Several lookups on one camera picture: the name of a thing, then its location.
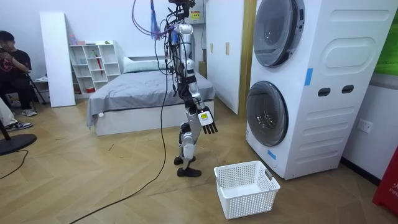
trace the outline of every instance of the washing machine door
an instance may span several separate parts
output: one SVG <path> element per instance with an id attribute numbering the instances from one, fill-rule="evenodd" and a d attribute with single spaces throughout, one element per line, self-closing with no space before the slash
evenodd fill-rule
<path id="1" fill-rule="evenodd" d="M 254 137 L 265 146 L 276 146 L 285 138 L 288 126 L 283 96 L 271 83 L 254 84 L 248 94 L 246 116 Z"/>
<path id="2" fill-rule="evenodd" d="M 286 62 L 299 43 L 304 25 L 302 0 L 262 0 L 254 25 L 254 53 L 265 67 Z"/>

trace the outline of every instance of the wooden floor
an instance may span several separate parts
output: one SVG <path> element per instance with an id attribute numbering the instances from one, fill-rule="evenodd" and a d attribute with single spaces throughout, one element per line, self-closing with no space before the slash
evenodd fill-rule
<path id="1" fill-rule="evenodd" d="M 336 170 L 284 181 L 270 212 L 226 220 L 216 193 L 213 168 L 258 160 L 245 140 L 246 123 L 216 102 L 219 133 L 198 140 L 197 179 L 179 178 L 178 128 L 164 130 L 167 163 L 141 193 L 79 223 L 398 223 L 371 203 L 376 187 L 341 165 Z M 67 108 L 44 107 L 30 121 L 38 140 L 25 164 L 0 180 L 0 223 L 70 223 L 153 179 L 163 161 L 160 131 L 97 137 L 85 126 L 86 102 Z M 134 120 L 126 121 L 134 125 Z M 15 169 L 23 152 L 0 157 L 0 176 Z"/>

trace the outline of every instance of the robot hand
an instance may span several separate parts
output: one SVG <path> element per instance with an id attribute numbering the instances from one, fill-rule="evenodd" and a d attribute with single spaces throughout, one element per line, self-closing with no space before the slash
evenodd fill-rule
<path id="1" fill-rule="evenodd" d="M 205 134 L 214 134 L 218 132 L 216 123 L 214 123 L 214 117 L 209 107 L 206 106 L 202 110 L 198 110 L 198 117 Z"/>

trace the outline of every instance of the mattress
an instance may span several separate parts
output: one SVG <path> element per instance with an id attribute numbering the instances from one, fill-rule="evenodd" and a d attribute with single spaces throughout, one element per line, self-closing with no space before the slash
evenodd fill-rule
<path id="1" fill-rule="evenodd" d="M 204 101 L 216 95 L 213 85 L 196 73 L 198 87 Z M 167 76 L 165 106 L 183 104 L 178 95 L 174 97 L 172 76 Z M 115 78 L 90 96 L 87 104 L 86 125 L 94 125 L 98 114 L 107 111 L 131 110 L 162 106 L 166 92 L 166 76 L 160 71 L 126 73 Z"/>

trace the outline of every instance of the washing machine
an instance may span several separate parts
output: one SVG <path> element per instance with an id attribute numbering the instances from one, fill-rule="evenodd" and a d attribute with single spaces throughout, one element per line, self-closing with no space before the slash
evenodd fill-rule
<path id="1" fill-rule="evenodd" d="M 258 0 L 249 145 L 284 179 L 337 168 L 396 0 Z"/>

